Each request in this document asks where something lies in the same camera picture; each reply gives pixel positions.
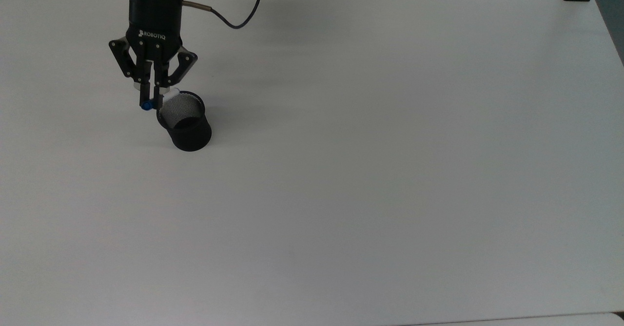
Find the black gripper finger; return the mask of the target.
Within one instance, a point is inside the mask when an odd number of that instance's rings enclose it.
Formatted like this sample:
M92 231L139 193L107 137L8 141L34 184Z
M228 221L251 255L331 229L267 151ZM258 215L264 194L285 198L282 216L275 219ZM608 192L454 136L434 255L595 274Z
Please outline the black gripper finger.
M142 109L153 109L154 102L150 97L151 62L145 60L142 54L131 57L131 45L126 38L112 40L108 44L123 75L131 78L135 88L139 91L139 106Z
M161 57L154 60L154 109L159 110L163 105L163 98L169 89L181 82L187 75L192 66L197 62L198 57L195 53L180 47L171 57L165 55L161 49L159 51ZM170 73L170 61L176 58L178 65L176 69Z

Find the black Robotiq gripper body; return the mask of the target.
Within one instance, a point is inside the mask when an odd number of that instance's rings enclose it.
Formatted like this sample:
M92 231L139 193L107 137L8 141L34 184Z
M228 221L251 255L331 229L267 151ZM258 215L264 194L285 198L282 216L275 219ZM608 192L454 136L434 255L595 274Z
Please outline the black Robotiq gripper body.
M126 38L137 57L169 63L181 47L182 0L129 0Z

